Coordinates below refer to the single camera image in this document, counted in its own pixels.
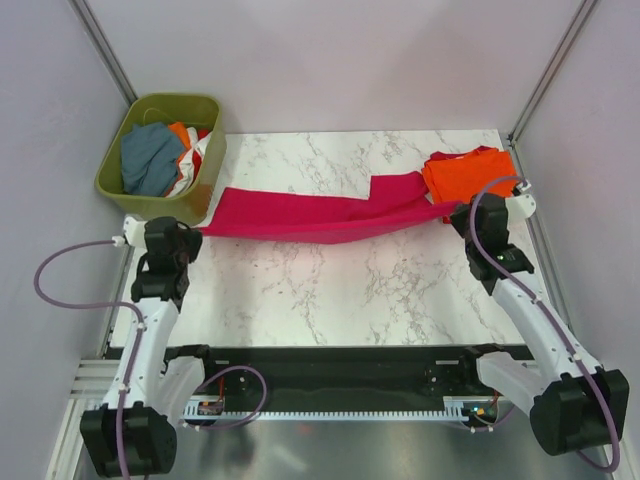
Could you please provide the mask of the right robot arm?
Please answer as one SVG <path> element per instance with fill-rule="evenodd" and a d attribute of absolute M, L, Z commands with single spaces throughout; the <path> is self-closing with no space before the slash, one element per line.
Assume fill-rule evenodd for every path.
<path fill-rule="evenodd" d="M 617 464 L 629 383 L 589 354 L 543 301 L 533 264 L 509 241 L 506 199 L 485 194 L 458 205 L 451 223 L 465 241 L 472 275 L 510 317 L 537 365 L 530 370 L 498 346 L 481 347 L 458 368 L 460 386 L 505 396 L 551 456 L 609 445 Z"/>

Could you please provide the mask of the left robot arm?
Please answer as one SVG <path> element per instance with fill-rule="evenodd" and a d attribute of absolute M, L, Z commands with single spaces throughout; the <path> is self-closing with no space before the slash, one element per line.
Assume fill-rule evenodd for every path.
<path fill-rule="evenodd" d="M 169 473 L 184 407 L 194 390 L 211 392 L 220 378 L 215 364 L 196 355 L 166 356 L 202 234 L 173 217 L 128 217 L 124 238 L 144 251 L 125 304 L 132 311 L 128 337 L 100 406 L 80 422 L 96 473 L 108 479 Z"/>

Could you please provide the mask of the magenta t shirt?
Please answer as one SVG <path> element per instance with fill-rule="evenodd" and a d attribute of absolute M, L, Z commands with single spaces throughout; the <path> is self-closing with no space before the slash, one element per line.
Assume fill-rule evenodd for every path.
<path fill-rule="evenodd" d="M 427 193 L 418 172 L 373 176 L 366 199 L 228 187 L 200 231 L 209 237 L 349 243 L 447 217 L 460 203 L 430 201 Z"/>

